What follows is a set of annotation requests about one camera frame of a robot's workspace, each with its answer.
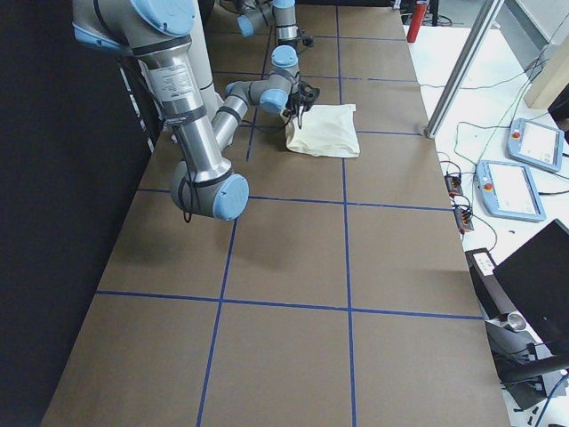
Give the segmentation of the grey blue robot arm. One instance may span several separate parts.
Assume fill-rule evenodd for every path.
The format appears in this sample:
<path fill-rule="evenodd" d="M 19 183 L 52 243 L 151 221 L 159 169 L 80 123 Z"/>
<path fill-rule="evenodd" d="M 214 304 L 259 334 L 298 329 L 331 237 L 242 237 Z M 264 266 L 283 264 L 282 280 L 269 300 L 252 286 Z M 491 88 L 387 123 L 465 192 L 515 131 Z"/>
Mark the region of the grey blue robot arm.
<path fill-rule="evenodd" d="M 143 63 L 149 91 L 180 145 L 183 160 L 172 178 L 172 200 L 186 214 L 222 221 L 245 209 L 249 185 L 222 152 L 251 106 L 280 115 L 296 105 L 300 31 L 293 1 L 269 1 L 238 17 L 251 36 L 265 20 L 276 26 L 277 46 L 267 78 L 238 81 L 221 98 L 212 84 L 196 1 L 75 1 L 76 40 Z"/>
<path fill-rule="evenodd" d="M 236 23 L 244 37 L 264 28 L 275 30 L 276 43 L 295 46 L 300 37 L 294 0 L 235 1 L 239 12 Z"/>

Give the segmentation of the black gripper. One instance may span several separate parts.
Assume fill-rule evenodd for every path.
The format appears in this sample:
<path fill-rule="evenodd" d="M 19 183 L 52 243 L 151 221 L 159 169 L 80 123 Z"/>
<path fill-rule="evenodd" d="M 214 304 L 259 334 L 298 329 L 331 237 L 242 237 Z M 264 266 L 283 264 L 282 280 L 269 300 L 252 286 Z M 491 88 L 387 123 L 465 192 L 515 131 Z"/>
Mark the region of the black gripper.
<path fill-rule="evenodd" d="M 299 94 L 291 94 L 288 98 L 288 101 L 285 106 L 284 116 L 287 119 L 293 119 L 295 117 L 302 116 L 302 106 L 303 106 L 303 99 L 302 96 Z"/>

